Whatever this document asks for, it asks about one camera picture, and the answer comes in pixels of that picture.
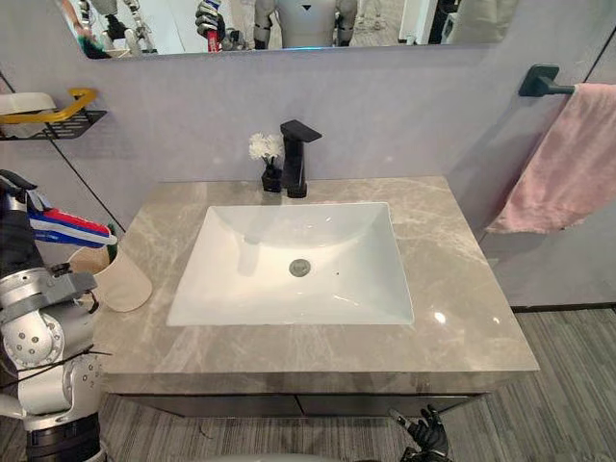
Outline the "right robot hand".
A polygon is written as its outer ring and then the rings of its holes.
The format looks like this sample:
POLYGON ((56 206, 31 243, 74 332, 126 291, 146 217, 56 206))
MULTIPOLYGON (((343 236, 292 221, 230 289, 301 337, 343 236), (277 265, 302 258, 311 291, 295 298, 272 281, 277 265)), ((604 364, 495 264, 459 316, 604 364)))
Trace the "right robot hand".
POLYGON ((421 409, 421 416, 412 421, 394 408, 390 417, 413 439, 416 447, 407 447, 400 458, 402 462, 435 461, 449 462, 449 438, 439 412, 428 404, 421 409))

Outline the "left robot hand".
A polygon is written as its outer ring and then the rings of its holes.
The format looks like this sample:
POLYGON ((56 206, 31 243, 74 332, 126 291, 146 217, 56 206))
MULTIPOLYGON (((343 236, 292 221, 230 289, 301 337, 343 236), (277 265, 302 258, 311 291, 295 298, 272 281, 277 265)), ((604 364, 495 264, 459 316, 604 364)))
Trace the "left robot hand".
POLYGON ((37 185, 17 173, 1 170, 1 277, 44 267, 35 243, 30 214, 42 212, 33 201, 37 185))

